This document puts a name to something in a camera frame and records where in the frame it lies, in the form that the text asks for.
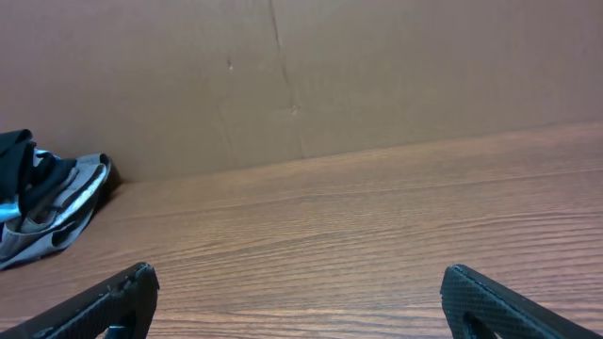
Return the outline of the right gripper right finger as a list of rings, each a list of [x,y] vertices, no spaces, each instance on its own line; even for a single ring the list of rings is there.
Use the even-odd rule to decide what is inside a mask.
[[[454,339],[601,339],[468,266],[446,268],[440,295]]]

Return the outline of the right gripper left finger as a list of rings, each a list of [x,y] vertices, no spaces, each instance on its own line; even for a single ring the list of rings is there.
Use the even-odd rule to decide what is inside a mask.
[[[155,269],[136,263],[86,291],[1,332],[3,338],[144,338],[159,291]]]

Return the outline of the black t-shirt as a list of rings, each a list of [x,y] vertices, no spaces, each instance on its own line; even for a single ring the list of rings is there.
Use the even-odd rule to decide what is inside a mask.
[[[35,142],[28,129],[1,135],[1,201],[23,193],[33,164]]]

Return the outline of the folded grey garment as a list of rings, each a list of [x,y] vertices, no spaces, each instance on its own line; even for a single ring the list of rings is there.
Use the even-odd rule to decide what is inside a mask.
[[[3,222],[1,268],[31,263],[68,248],[89,224],[111,171],[108,155],[81,156],[49,196],[23,216]]]

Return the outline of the folded black garment in stack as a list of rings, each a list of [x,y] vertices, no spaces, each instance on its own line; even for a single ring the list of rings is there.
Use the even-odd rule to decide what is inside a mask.
[[[51,153],[37,153],[38,164],[31,170],[29,181],[23,193],[19,194],[22,215],[33,209],[43,198],[66,181],[76,165],[73,158],[60,159]]]

